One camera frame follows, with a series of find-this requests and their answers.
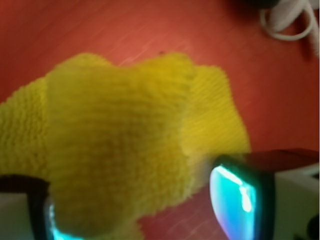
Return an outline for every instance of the white cable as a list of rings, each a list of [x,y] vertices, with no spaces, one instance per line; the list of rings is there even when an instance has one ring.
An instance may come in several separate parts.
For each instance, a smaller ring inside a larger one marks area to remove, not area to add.
[[[307,4],[305,7],[309,8],[309,10],[312,12],[314,11],[312,9],[311,4]],[[319,26],[317,24],[317,19],[315,15],[313,15],[313,21],[314,21],[314,24],[308,37],[309,37],[310,43],[312,44],[314,54],[319,58]]]
[[[308,7],[303,9],[308,15],[309,15],[309,25],[308,27],[301,33],[297,34],[297,35],[285,35],[285,34],[281,34],[281,33],[277,33],[272,31],[268,25],[267,25],[267,20],[266,20],[266,11],[264,9],[260,10],[260,24],[263,27],[263,29],[274,39],[278,39],[278,40],[282,40],[282,41],[296,41],[299,39],[304,38],[305,36],[307,36],[314,24],[315,23],[315,18],[314,18],[314,13],[312,12],[312,10],[310,11],[310,9]]]

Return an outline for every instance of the knitted texture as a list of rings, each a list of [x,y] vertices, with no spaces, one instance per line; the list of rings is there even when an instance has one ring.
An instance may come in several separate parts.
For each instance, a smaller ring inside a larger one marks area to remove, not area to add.
[[[0,174],[49,181],[60,231],[88,239],[141,238],[136,220],[208,181],[206,157],[250,150],[226,75],[181,53],[129,67],[77,55],[0,116]]]

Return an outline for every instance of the red background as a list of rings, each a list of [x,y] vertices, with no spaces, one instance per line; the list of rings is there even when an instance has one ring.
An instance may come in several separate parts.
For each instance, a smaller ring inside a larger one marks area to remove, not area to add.
[[[319,150],[319,60],[307,39],[265,35],[243,1],[2,0],[0,16],[0,102],[77,53],[127,65],[179,51],[226,71],[254,151]],[[208,186],[141,222],[147,239],[225,238]]]

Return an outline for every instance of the yellow cloth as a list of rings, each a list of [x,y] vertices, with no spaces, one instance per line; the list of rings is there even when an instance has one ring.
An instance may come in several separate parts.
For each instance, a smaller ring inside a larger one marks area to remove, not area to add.
[[[203,186],[208,157],[249,150],[224,72],[182,53],[80,54],[0,104],[0,174],[49,181],[58,228],[83,238],[142,238],[135,221]]]

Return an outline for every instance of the black object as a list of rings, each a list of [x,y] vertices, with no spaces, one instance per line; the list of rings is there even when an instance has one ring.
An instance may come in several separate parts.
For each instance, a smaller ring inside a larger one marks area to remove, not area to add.
[[[280,0],[245,0],[249,5],[258,9],[270,9],[276,6]]]
[[[319,214],[311,218],[307,226],[307,233],[311,239],[319,239]]]
[[[312,175],[312,177],[314,177],[315,179],[319,179],[319,173]]]
[[[44,204],[48,197],[49,183],[35,177],[3,175],[0,177],[0,193],[25,193],[30,223],[35,240],[47,240]]]

